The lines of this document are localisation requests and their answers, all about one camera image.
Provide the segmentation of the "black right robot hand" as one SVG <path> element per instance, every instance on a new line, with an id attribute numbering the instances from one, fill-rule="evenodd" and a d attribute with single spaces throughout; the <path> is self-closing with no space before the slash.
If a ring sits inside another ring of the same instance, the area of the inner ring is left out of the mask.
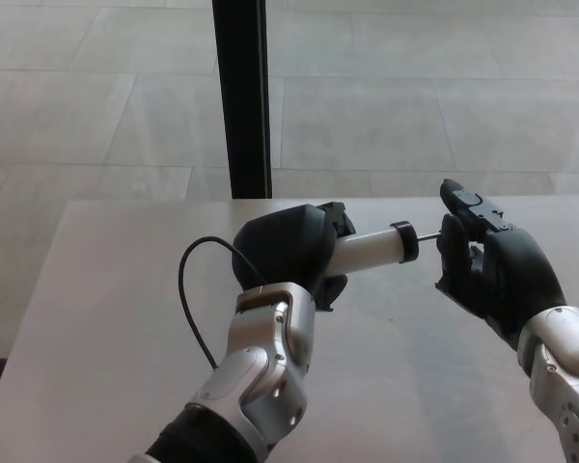
<path id="1" fill-rule="evenodd" d="M 566 304 L 549 259 L 486 197 L 446 178 L 440 198 L 449 212 L 436 239 L 442 276 L 435 287 L 517 349 L 530 318 Z"/>

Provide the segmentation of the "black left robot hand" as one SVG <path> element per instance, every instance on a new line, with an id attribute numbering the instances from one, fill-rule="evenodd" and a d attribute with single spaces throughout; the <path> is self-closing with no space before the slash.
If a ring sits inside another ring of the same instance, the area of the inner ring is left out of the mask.
<path id="1" fill-rule="evenodd" d="M 234 276 L 246 291 L 256 286 L 295 283 L 314 297 L 319 311 L 330 312 L 347 285 L 347 276 L 327 277 L 336 241 L 355 234 L 345 205 L 303 204 L 247 222 L 234 237 L 241 253 L 232 257 Z"/>

